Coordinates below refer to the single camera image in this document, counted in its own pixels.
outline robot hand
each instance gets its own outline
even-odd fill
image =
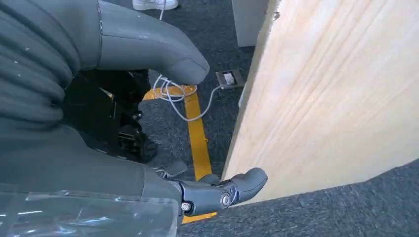
[[[186,165],[181,162],[168,169],[153,168],[160,177],[169,179],[181,191],[181,210],[186,216],[212,213],[250,200],[268,180],[261,168],[253,168],[246,174],[238,174],[222,182],[214,174],[206,175],[198,182],[173,179],[185,169]]]

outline white cable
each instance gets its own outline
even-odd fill
[[[165,0],[165,2],[163,3],[163,9],[162,9],[162,11],[160,12],[160,18],[159,18],[159,20],[162,20],[162,19],[163,19],[163,14],[165,13],[165,9],[166,9],[166,0]]]
[[[166,8],[166,0],[165,0],[165,2],[164,2],[164,5],[163,5],[163,9],[162,9],[162,11],[160,12],[160,20],[162,20],[163,19],[163,15],[164,15],[164,12],[165,12],[165,8]],[[161,93],[161,96],[158,94],[158,93],[156,93],[156,87],[157,87],[157,83],[160,81],[160,80],[162,80],[163,81],[163,83],[162,83],[162,85],[160,86],[160,93]],[[176,86],[177,88],[179,88],[181,91],[182,91],[182,95],[171,95],[170,93],[169,93],[169,85],[174,85],[174,86]],[[192,95],[192,94],[194,94],[194,93],[196,93],[196,91],[198,90],[198,87],[197,86],[195,86],[195,89],[192,91],[192,92],[190,92],[190,93],[186,93],[186,91],[180,86],[180,85],[178,85],[178,84],[176,84],[175,82],[172,82],[172,81],[170,81],[170,80],[168,80],[167,78],[165,78],[165,77],[163,77],[163,75],[161,75],[160,74],[160,76],[157,78],[157,80],[154,82],[154,85],[153,85],[153,92],[154,92],[154,94],[156,95],[156,97],[157,98],[160,98],[160,99],[162,99],[162,100],[164,100],[164,101],[169,101],[170,102],[170,104],[171,104],[171,106],[173,107],[173,109],[176,111],[176,113],[179,115],[179,117],[181,117],[183,120],[185,120],[185,121],[187,121],[187,122],[191,122],[191,121],[195,121],[195,120],[197,120],[197,119],[200,119],[200,118],[202,118],[207,112],[208,112],[208,110],[210,109],[210,106],[211,106],[211,102],[212,102],[212,98],[213,98],[213,96],[214,96],[214,93],[215,93],[215,91],[217,91],[218,89],[220,89],[221,88],[221,86],[219,85],[219,86],[217,86],[216,88],[214,88],[212,91],[211,91],[211,96],[209,97],[209,102],[208,102],[208,106],[207,106],[207,108],[204,110],[204,112],[202,113],[202,114],[200,114],[199,116],[197,116],[197,117],[195,117],[195,118],[185,118],[180,112],[179,112],[179,110],[177,110],[177,108],[176,108],[176,106],[174,105],[174,102],[180,102],[180,101],[182,101],[186,96],[189,96],[189,95]],[[172,97],[179,97],[179,99],[175,99],[175,100],[173,100],[172,99]]]

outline floor outlet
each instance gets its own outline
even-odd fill
[[[223,90],[245,86],[242,74],[238,69],[216,72],[215,74]]]

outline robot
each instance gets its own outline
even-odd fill
[[[176,236],[184,215],[226,209],[267,182],[158,174],[88,148],[63,125],[82,70],[153,69],[199,84],[209,65],[176,27],[96,0],[0,0],[0,236]]]

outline plastic cover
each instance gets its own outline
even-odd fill
[[[172,199],[10,187],[0,185],[2,237],[176,237],[178,204]]]

